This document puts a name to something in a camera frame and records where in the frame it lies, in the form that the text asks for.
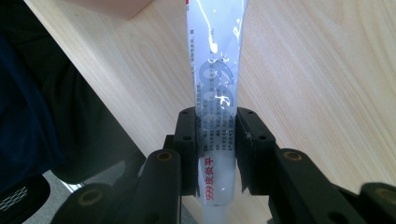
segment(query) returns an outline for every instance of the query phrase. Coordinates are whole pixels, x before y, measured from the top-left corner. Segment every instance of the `white plastic tube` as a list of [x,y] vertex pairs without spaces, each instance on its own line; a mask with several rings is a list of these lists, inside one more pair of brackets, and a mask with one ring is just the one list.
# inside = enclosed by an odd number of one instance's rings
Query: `white plastic tube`
[[248,0],[187,0],[204,223],[225,223],[233,200],[242,26]]

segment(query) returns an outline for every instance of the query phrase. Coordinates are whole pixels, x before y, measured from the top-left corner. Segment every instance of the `toothpaste tube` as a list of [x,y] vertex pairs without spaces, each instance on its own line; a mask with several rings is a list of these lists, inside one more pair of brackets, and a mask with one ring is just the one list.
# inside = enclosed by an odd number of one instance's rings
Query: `toothpaste tube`
[[220,223],[216,218],[224,216],[233,200],[239,55],[247,4],[248,0],[186,0],[199,148],[197,197],[206,223]]

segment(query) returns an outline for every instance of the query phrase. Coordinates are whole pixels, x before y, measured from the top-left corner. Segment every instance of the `floor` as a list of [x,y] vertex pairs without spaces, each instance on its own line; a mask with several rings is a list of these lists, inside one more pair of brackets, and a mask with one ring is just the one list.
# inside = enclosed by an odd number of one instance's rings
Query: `floor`
[[[101,174],[94,176],[87,180],[84,184],[90,183],[107,183],[112,185],[115,180],[122,174],[124,169],[123,163],[116,164],[110,169],[102,172]],[[46,172],[44,174],[50,185],[51,194],[47,202],[38,210],[32,217],[24,222],[24,224],[49,224],[55,215],[56,211],[64,203],[67,197],[70,195],[70,191],[67,187],[52,173]],[[182,206],[181,209],[181,223],[182,224],[196,224],[197,222],[193,219],[189,211]]]

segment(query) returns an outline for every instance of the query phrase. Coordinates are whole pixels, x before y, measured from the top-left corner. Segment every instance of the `wooden table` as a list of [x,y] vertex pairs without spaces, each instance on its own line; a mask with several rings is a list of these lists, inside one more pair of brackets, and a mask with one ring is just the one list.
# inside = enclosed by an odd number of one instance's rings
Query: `wooden table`
[[[26,0],[81,74],[148,155],[193,106],[184,1],[153,0],[120,20],[60,0]],[[250,0],[238,104],[281,147],[307,153],[358,192],[396,185],[396,2]],[[240,192],[230,223],[263,223],[267,197]],[[183,199],[201,221],[198,202]]]

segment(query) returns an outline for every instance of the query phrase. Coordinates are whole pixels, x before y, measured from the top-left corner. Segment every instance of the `black fabric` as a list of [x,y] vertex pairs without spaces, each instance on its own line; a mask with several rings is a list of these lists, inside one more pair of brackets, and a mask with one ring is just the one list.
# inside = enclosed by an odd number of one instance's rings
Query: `black fabric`
[[50,196],[50,184],[42,175],[23,179],[0,195],[0,223],[20,224]]
[[53,117],[68,163],[52,169],[79,183],[120,158],[145,160],[76,67],[22,0],[0,1],[0,29],[26,64]]
[[47,105],[0,32],[0,192],[64,162]]

